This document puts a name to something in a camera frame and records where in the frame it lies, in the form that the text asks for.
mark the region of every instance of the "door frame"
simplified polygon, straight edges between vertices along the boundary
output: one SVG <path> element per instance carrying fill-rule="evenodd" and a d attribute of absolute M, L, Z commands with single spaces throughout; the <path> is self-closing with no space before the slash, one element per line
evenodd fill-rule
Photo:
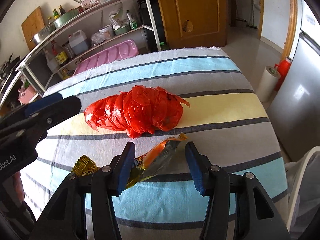
<path fill-rule="evenodd" d="M 264 8 L 264 0 L 261 0 L 261 2 L 260 2 L 260 20 L 259 20 L 259 28 L 258 28 L 258 39 L 259 40 L 261 40 L 261 33 L 262 33 L 263 8 Z"/>
<path fill-rule="evenodd" d="M 227 11 L 228 11 L 228 23 L 230 23 L 231 27 L 235 27 L 236 26 L 236 0 L 228 0 Z"/>
<path fill-rule="evenodd" d="M 293 45 L 293 40 L 296 33 L 298 20 L 298 0 L 290 0 L 290 17 L 289 17 L 289 26 L 287 38 L 285 40 L 284 49 L 281 55 L 281 59 L 285 60 L 286 57 L 289 57 Z"/>

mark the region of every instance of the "metal shelf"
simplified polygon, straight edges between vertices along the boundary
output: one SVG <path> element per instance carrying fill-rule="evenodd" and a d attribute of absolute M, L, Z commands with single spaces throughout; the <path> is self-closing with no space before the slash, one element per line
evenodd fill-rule
<path fill-rule="evenodd" d="M 14 75 L 14 72 L 13 72 L 13 71 L 12 71 L 12 72 L 9 74 L 9 76 L 7 76 L 7 78 L 5 79 L 5 82 L 4 82 L 3 86 L 2 86 L 1 89 L 0 89 L 0 94 L 2 93 L 3 89 L 5 88 L 5 85 L 8 83 L 11 75 Z"/>
<path fill-rule="evenodd" d="M 106 45 L 106 44 L 107 44 L 108 42 L 110 42 L 110 41 L 113 41 L 113 40 L 115 40 L 115 39 L 117 39 L 117 38 L 120 38 L 120 37 L 122 37 L 122 36 L 125 36 L 125 35 L 127 35 L 127 34 L 129 34 L 129 33 L 133 33 L 133 32 L 135 32 L 136 30 L 140 30 L 140 29 L 143 29 L 143 28 L 146 28 L 146 29 L 149 29 L 149 30 L 153 30 L 152 27 L 149 27 L 149 26 L 147 26 L 147 25 L 139 26 L 138 28 L 136 28 L 136 29 L 134 29 L 134 30 L 128 31 L 127 33 L 123 33 L 123 34 L 121 34 L 121 35 L 114 36 L 112 39 L 107 40 L 107 41 L 105 41 L 105 42 L 103 42 L 103 43 L 101 43 L 101 44 L 99 44 L 99 45 L 97 45 L 97 46 L 95 46 L 95 47 L 92 47 L 92 48 L 88 49 L 87 51 L 85 51 L 84 53 L 82 53 L 82 54 L 74 57 L 74 58 L 73 58 L 72 60 L 70 60 L 67 64 L 65 64 L 63 67 L 59 68 L 58 71 L 54 72 L 54 73 L 51 75 L 50 79 L 48 80 L 47 84 L 45 85 L 45 88 L 46 88 L 46 89 L 48 88 L 48 85 L 49 85 L 49 83 L 50 83 L 53 75 L 55 75 L 55 74 L 58 73 L 59 71 L 63 70 L 65 67 L 67 67 L 67 66 L 70 65 L 71 63 L 74 63 L 77 59 L 83 57 L 84 55 L 88 54 L 89 52 L 91 52 L 91 51 L 93 51 L 93 50 L 95 50 L 95 49 L 97 49 L 97 48 L 99 48 L 99 47 L 101 47 L 101 46 L 103 46 L 103 45 Z"/>
<path fill-rule="evenodd" d="M 50 76 L 49 81 L 47 82 L 46 86 L 44 87 L 41 82 L 38 80 L 38 78 L 34 75 L 33 71 L 30 69 L 29 67 L 29 63 L 31 62 L 31 60 L 33 60 L 35 58 L 35 56 L 37 56 L 39 54 L 39 52 L 47 45 L 49 44 L 52 40 L 54 40 L 55 38 L 57 38 L 61 33 L 63 33 L 64 31 L 66 31 L 67 29 L 71 28 L 72 26 L 76 25 L 77 23 L 81 22 L 83 19 L 102 11 L 105 8 L 108 8 L 110 6 L 116 5 L 118 3 L 124 2 L 126 0 L 109 0 L 106 1 L 104 3 L 101 3 L 93 8 L 90 8 L 87 11 L 84 11 L 83 13 L 79 14 L 78 16 L 74 17 L 73 19 L 71 19 L 70 21 L 68 21 L 67 23 L 65 23 L 63 26 L 61 26 L 60 28 L 58 28 L 57 30 L 55 30 L 53 33 L 51 33 L 48 37 L 46 37 L 39 45 L 37 45 L 23 60 L 22 62 L 18 65 L 18 67 L 16 68 L 17 74 L 14 77 L 14 79 L 10 82 L 8 88 L 6 89 L 4 96 L 1 98 L 0 101 L 0 108 L 3 106 L 5 100 L 7 99 L 9 93 L 11 92 L 13 86 L 15 85 L 15 83 L 17 82 L 17 80 L 20 78 L 21 75 L 29 75 L 29 78 L 32 78 L 35 82 L 34 85 L 37 85 L 39 88 L 37 89 L 39 95 L 43 96 L 43 93 L 46 91 L 47 86 L 49 85 L 49 82 L 52 80 L 53 75 Z M 146 0 L 146 4 L 147 4 L 147 8 L 149 11 L 149 16 L 151 19 L 151 24 L 152 27 L 147 26 L 147 25 L 142 25 L 139 28 L 135 29 L 142 29 L 142 28 L 146 28 L 148 30 L 151 30 L 154 32 L 155 35 L 155 39 L 156 39 L 156 43 L 157 43 L 157 48 L 158 51 L 161 51 L 161 47 L 160 47 L 160 41 L 159 41 L 159 37 L 158 37 L 158 33 L 157 33 L 157 29 L 156 29 L 156 23 L 153 17 L 153 13 L 152 13 L 152 8 L 151 8 L 151 4 L 150 4 L 150 0 Z M 128 33 L 131 33 L 135 30 L 132 30 L 130 32 L 124 33 L 122 35 L 126 35 Z M 84 53 L 84 55 L 100 46 L 96 46 L 88 51 L 86 51 Z"/>
<path fill-rule="evenodd" d="M 48 37 L 46 37 L 39 45 L 37 45 L 23 60 L 25 64 L 28 64 L 28 62 L 30 62 L 30 60 L 32 60 L 32 58 L 37 55 L 41 49 L 43 49 L 47 44 L 49 44 L 52 40 L 54 40 L 56 37 L 58 37 L 61 33 L 63 33 L 64 31 L 66 31 L 67 29 L 71 28 L 72 26 L 74 26 L 75 24 L 79 23 L 80 21 L 82 21 L 83 19 L 102 11 L 103 9 L 116 5 L 118 3 L 121 3 L 125 0 L 109 0 L 106 1 L 104 3 L 101 3 L 95 7 L 90 8 L 87 11 L 84 11 L 83 13 L 80 13 L 79 15 L 77 15 L 76 17 L 72 18 L 70 21 L 66 22 L 64 25 L 62 25 L 60 28 L 58 28 L 57 30 L 55 30 L 53 33 L 51 33 Z M 22 67 L 22 65 L 20 64 L 17 68 L 16 71 Z"/>
<path fill-rule="evenodd" d="M 11 89 L 13 88 L 13 86 L 15 85 L 15 83 L 19 80 L 19 78 L 21 77 L 22 72 L 18 71 L 17 74 L 15 75 L 14 79 L 10 82 L 9 87 L 7 88 L 7 90 L 4 92 L 3 97 L 1 98 L 1 102 L 0 102 L 0 108 L 3 106 L 5 100 L 7 99 L 9 93 L 11 92 Z"/>
<path fill-rule="evenodd" d="M 32 103 L 38 96 L 39 96 L 39 93 L 36 93 L 36 94 L 34 95 L 34 97 L 31 98 L 31 100 L 29 101 L 29 103 Z"/>

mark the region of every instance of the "plastic jug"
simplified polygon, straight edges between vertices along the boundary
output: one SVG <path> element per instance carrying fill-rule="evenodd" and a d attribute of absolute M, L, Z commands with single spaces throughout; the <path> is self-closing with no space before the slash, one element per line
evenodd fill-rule
<path fill-rule="evenodd" d="M 278 72 L 281 75 L 281 77 L 278 80 L 278 83 L 276 84 L 275 91 L 279 91 L 285 77 L 287 76 L 290 66 L 291 66 L 291 59 L 288 57 L 286 57 L 285 60 L 281 61 L 279 65 L 275 64 L 275 69 L 278 70 Z"/>
<path fill-rule="evenodd" d="M 80 55 L 89 49 L 87 36 L 82 30 L 75 32 L 71 37 L 69 37 L 69 44 L 76 55 Z"/>

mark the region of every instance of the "green container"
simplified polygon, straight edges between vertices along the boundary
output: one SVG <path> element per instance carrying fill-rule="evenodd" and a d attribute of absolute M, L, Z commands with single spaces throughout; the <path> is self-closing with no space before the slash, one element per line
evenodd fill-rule
<path fill-rule="evenodd" d="M 62 25 L 64 25 L 66 22 L 70 21 L 74 17 L 76 17 L 78 14 L 80 14 L 78 9 L 72 9 L 65 13 L 64 15 L 60 16 L 58 19 L 56 19 L 53 23 L 54 26 L 58 29 Z"/>
<path fill-rule="evenodd" d="M 128 31 L 130 31 L 130 26 L 129 25 L 126 25 L 125 27 L 123 28 L 119 28 L 117 30 L 114 30 L 115 31 L 115 34 L 116 35 L 121 35 L 121 34 L 124 34 L 124 33 L 127 33 Z"/>

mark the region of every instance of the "cooking pot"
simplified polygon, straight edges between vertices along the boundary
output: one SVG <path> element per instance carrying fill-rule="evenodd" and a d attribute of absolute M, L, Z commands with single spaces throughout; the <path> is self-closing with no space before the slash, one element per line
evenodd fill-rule
<path fill-rule="evenodd" d="M 53 33 L 56 30 L 56 27 L 53 23 L 44 27 L 41 31 L 39 31 L 30 41 L 33 41 L 34 44 L 40 44 L 46 37 Z"/>

